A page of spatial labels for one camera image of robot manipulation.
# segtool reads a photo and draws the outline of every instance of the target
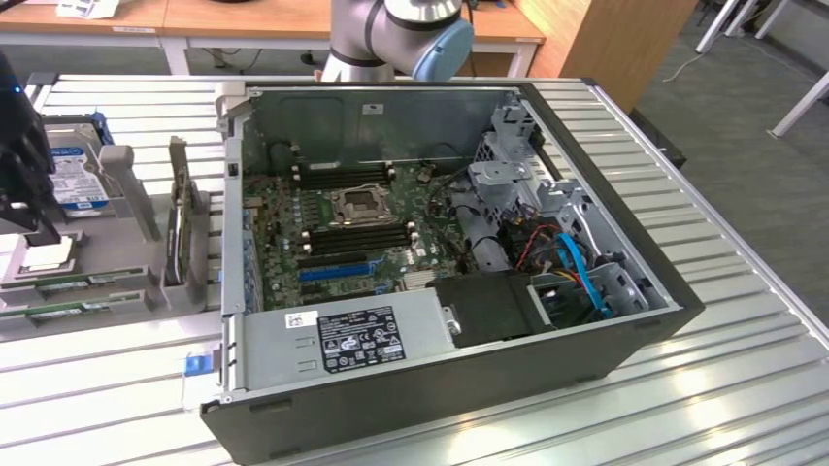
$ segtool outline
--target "hard drive label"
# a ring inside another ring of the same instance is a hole
[[[52,148],[55,199],[64,209],[100,209],[110,198],[83,148]]]

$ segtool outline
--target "blue tab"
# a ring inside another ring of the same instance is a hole
[[[213,372],[213,356],[201,354],[189,356],[185,364],[185,377],[202,376]]]

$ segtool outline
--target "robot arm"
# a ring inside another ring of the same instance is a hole
[[[333,0],[331,50],[323,81],[420,81],[458,72],[473,44],[462,0]]]
[[[40,115],[0,52],[0,233],[26,236],[34,245],[55,244],[60,235],[47,218],[55,163]]]

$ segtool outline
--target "warning label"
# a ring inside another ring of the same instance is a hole
[[[323,361],[333,374],[406,359],[390,306],[318,319]]]
[[[52,158],[55,174],[51,178],[59,204],[71,210],[102,208],[110,199],[83,149],[52,148]]]

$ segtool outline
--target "power supply label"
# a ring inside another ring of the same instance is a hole
[[[335,374],[406,359],[391,306],[318,318],[323,366]]]

